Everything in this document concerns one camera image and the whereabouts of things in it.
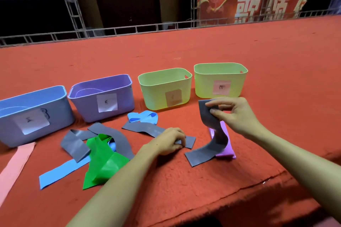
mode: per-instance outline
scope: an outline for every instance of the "gray resistance band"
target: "gray resistance band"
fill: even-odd
[[[89,147],[82,141],[97,136],[89,130],[74,130],[67,132],[60,145],[71,157],[79,162],[90,153]]]
[[[105,134],[111,136],[116,143],[116,152],[127,157],[129,160],[134,158],[130,143],[128,142],[125,135],[120,131],[104,126],[99,122],[89,126],[88,130],[96,134]]]
[[[157,137],[159,134],[161,134],[166,129],[161,128],[159,126],[156,126],[152,123],[147,122],[126,122],[123,129],[130,130],[133,132],[144,132],[148,135],[151,135],[152,137]],[[192,149],[196,137],[194,136],[186,136],[186,148]]]
[[[199,100],[201,121],[205,126],[214,129],[215,134],[211,142],[194,151],[185,153],[187,160],[192,167],[211,160],[216,154],[224,151],[228,144],[228,137],[220,126],[220,120],[210,113],[210,109],[219,109],[218,106],[207,107],[206,102],[210,100]]]

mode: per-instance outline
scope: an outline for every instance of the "table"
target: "table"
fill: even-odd
[[[2,48],[0,99],[54,85],[64,85],[69,91],[75,83],[129,74],[134,111],[141,112],[146,107],[139,74],[176,67],[194,74],[193,66],[198,63],[238,62],[249,70],[241,96],[262,124],[310,152],[340,160],[340,25],[340,16],[327,16]],[[199,116],[198,99],[193,79],[187,104],[158,112],[159,126],[180,127],[197,137],[194,149],[210,141]],[[73,110],[77,119],[72,126],[37,141],[0,208],[0,222],[5,226],[64,226],[100,189],[82,190],[88,168],[84,166],[39,190],[39,175],[70,159],[60,147],[66,132],[89,125],[74,106]],[[121,130],[126,120],[123,114],[103,123]],[[151,140],[121,131],[134,153]],[[269,154],[230,129],[229,133],[236,160],[213,159],[191,168],[184,156],[186,149],[159,158],[126,226],[171,226],[211,212],[224,224],[239,226],[247,216],[268,214],[268,224],[275,226],[318,206]],[[2,149],[0,170],[14,152]],[[295,200],[286,200],[292,196]],[[283,201],[305,206],[289,210]]]

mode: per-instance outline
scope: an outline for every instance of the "person's left hand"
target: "person's left hand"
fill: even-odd
[[[181,140],[181,144],[175,144],[176,140]],[[180,128],[168,128],[162,134],[152,139],[148,145],[155,149],[157,154],[168,155],[185,147],[186,135]]]

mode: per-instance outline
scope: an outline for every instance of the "pink resistance band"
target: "pink resistance band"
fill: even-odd
[[[17,151],[8,162],[7,166],[0,173],[0,207],[4,202],[8,192],[11,190],[15,181],[19,177],[23,167],[25,166],[28,157],[30,157],[35,142],[26,145],[18,146]]]

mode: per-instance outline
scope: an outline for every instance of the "yellow basket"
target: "yellow basket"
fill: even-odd
[[[150,110],[188,102],[191,81],[192,74],[184,68],[171,68],[139,75],[143,99]]]
[[[238,97],[248,70],[238,63],[203,63],[194,66],[195,94],[200,98]]]

